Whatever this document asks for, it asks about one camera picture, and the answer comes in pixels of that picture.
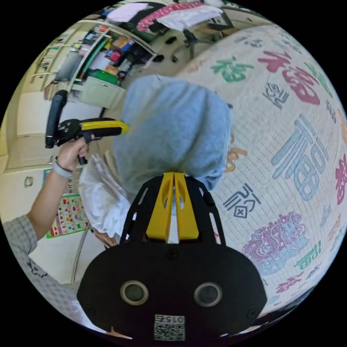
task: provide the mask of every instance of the white towel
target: white towel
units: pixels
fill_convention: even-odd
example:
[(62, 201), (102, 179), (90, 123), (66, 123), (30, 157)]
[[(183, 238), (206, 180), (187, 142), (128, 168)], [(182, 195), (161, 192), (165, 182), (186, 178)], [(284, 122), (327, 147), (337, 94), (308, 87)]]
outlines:
[(144, 10), (148, 4), (145, 3), (130, 3), (116, 8), (107, 15), (107, 19), (112, 22), (129, 22), (140, 11)]
[(185, 28), (220, 16), (222, 13), (223, 10), (217, 7), (202, 5), (187, 10), (173, 11), (167, 16), (158, 18), (157, 21), (170, 29), (183, 31)]

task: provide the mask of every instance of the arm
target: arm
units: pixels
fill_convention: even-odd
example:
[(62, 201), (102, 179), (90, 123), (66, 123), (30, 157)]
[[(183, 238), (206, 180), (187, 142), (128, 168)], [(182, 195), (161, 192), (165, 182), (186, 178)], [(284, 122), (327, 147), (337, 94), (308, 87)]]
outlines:
[[(61, 147), (57, 162), (63, 169), (74, 171), (78, 165), (77, 156), (85, 157), (87, 153), (88, 146), (84, 138), (80, 138), (77, 141), (67, 142)], [(50, 230), (67, 180), (52, 170), (47, 177), (46, 184), (42, 187), (27, 214), (35, 230), (37, 240), (43, 238)]]

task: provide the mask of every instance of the patterned backdrop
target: patterned backdrop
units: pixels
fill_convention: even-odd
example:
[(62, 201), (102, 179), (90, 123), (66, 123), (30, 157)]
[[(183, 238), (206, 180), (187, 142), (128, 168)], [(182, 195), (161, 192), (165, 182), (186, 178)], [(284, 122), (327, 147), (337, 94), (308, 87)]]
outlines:
[(228, 163), (213, 197), (227, 245), (263, 278), (263, 313), (283, 307), (324, 276), (346, 232), (339, 98), (310, 53), (277, 25), (223, 39), (178, 77), (211, 88), (232, 110)]

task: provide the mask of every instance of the yellow bracket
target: yellow bracket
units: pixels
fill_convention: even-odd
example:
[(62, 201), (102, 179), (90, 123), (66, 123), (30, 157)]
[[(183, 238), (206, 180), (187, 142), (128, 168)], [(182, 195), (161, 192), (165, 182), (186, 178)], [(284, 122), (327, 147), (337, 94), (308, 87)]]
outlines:
[(105, 128), (121, 128), (121, 134), (125, 134), (130, 130), (130, 127), (120, 120), (100, 120), (82, 122), (81, 130), (94, 130), (94, 129), (105, 129)]
[(178, 239), (179, 241), (196, 240), (199, 236), (199, 231), (194, 216), (193, 206), (189, 197), (184, 174), (179, 172), (164, 173), (146, 235), (150, 239), (163, 240), (168, 243), (174, 186)]
[(172, 197), (174, 192), (174, 173), (164, 174), (159, 194), (154, 205), (151, 220), (146, 231), (150, 239), (169, 241)]

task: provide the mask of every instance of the red chinese character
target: red chinese character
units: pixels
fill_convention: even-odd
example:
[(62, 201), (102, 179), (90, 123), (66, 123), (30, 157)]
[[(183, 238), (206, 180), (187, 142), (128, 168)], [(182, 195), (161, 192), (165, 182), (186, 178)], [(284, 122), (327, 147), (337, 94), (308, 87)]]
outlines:
[(298, 67), (296, 67), (296, 69), (289, 67), (282, 72), (282, 75), (301, 101), (313, 105), (319, 105), (321, 103), (315, 91), (310, 87), (314, 85), (314, 82), (319, 84), (312, 75)]
[(270, 57), (275, 57), (276, 59), (266, 59), (266, 58), (258, 58), (258, 61), (261, 63), (267, 63), (267, 71), (269, 72), (277, 72), (277, 70), (282, 67), (285, 68), (286, 66), (284, 64), (290, 64), (290, 61), (286, 58), (291, 59), (290, 55), (287, 52), (284, 52), (284, 54), (277, 53), (277, 52), (269, 52), (264, 51), (264, 54), (269, 55)]
[(304, 272), (302, 272), (300, 275), (297, 275), (295, 277), (290, 277), (287, 279), (286, 282), (284, 283), (280, 283), (278, 286), (277, 286), (277, 292), (276, 293), (283, 293), (285, 292), (286, 290), (289, 289), (289, 287), (293, 286), (295, 283), (297, 282), (300, 282), (301, 281), (301, 278), (298, 279), (297, 277), (300, 277)]
[(344, 189), (347, 184), (347, 162), (346, 154), (343, 155), (343, 160), (339, 160), (339, 168), (335, 170), (335, 178), (337, 179), (337, 204), (340, 205), (344, 198)]

